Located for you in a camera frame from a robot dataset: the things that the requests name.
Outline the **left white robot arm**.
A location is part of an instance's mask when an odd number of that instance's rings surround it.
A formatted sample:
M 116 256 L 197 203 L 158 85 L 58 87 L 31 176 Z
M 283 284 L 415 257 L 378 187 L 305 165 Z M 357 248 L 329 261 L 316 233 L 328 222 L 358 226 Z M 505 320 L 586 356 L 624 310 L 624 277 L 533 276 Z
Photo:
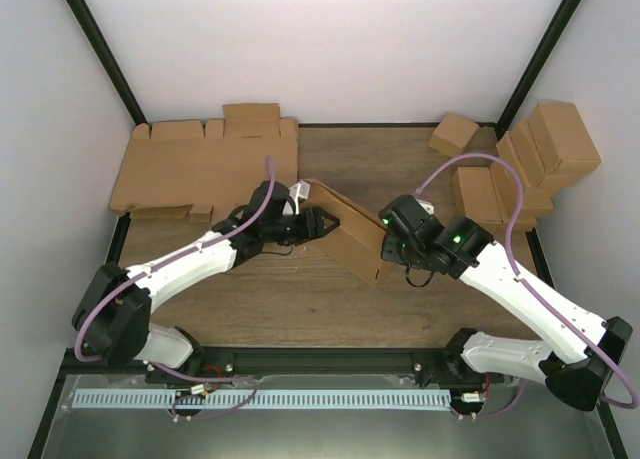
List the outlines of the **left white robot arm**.
M 295 247 L 337 229 L 337 217 L 304 205 L 309 192 L 305 182 L 286 187 L 265 181 L 247 204 L 192 243 L 127 268 L 102 265 L 72 318 L 76 357 L 109 367 L 142 361 L 169 369 L 181 382 L 196 381 L 204 371 L 202 346 L 180 327 L 152 323 L 152 314 L 191 286 L 262 254 L 268 244 Z

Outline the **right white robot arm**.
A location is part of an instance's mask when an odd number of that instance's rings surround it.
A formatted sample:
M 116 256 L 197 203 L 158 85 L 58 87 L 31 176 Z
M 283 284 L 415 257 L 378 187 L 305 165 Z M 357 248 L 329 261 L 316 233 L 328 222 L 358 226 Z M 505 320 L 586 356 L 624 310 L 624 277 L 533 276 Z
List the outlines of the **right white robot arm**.
M 407 271 L 448 275 L 482 292 L 538 336 L 535 341 L 463 331 L 444 357 L 447 375 L 465 382 L 498 373 L 543 384 L 564 404 L 591 411 L 633 333 L 619 316 L 603 319 L 523 268 L 493 235 L 458 216 L 442 224 L 430 205 L 401 195 L 379 214 L 386 228 L 381 257 Z

